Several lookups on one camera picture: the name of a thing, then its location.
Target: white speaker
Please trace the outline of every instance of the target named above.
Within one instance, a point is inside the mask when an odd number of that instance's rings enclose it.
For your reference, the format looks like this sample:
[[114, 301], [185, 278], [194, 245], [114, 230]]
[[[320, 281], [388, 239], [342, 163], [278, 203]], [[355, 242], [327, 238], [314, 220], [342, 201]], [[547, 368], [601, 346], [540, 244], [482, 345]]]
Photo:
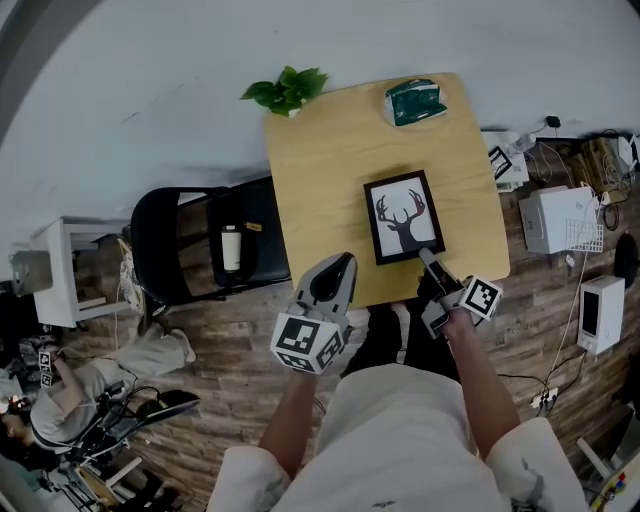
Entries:
[[578, 345], [599, 354], [620, 341], [624, 279], [600, 276], [580, 285]]

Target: wire basket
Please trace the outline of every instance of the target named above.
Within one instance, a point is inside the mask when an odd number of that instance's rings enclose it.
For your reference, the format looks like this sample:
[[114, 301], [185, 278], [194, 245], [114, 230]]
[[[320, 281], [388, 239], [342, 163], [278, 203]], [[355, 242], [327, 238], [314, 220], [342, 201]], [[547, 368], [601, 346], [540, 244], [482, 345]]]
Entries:
[[567, 219], [567, 249], [582, 252], [602, 252], [604, 230], [601, 224]]

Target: black chair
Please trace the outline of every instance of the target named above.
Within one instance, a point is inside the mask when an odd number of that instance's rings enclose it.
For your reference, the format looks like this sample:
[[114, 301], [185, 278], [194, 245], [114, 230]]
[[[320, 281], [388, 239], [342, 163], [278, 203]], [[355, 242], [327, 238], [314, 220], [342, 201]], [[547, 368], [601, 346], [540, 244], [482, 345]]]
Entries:
[[[178, 211], [194, 201], [178, 205], [182, 193], [204, 193], [195, 202], [207, 201], [207, 233], [178, 238]], [[248, 229], [246, 223], [261, 227]], [[240, 271], [227, 273], [222, 260], [221, 230], [242, 227]], [[192, 295], [184, 278], [179, 253], [209, 238], [216, 283], [211, 293]], [[131, 218], [131, 243], [136, 276], [143, 290], [156, 302], [177, 306], [200, 300], [225, 300], [244, 290], [290, 279], [273, 180], [263, 178], [235, 187], [161, 188], [145, 195]]]

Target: white pants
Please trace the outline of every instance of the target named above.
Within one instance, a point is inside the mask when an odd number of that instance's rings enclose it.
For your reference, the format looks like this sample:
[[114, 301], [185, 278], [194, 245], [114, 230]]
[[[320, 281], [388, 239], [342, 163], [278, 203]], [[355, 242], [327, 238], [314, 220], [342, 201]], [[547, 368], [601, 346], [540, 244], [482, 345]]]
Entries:
[[91, 364], [100, 370], [107, 386], [124, 381], [131, 387], [184, 367], [188, 353], [188, 341], [179, 331], [165, 336], [162, 326], [153, 324], [143, 337]]

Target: white bottle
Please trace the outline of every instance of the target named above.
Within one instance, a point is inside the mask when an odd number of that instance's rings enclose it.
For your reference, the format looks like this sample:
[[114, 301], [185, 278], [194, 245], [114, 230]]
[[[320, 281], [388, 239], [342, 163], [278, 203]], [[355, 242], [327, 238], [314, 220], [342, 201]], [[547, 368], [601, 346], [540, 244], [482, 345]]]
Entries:
[[242, 233], [236, 226], [222, 228], [222, 262], [226, 272], [240, 270], [240, 249]]

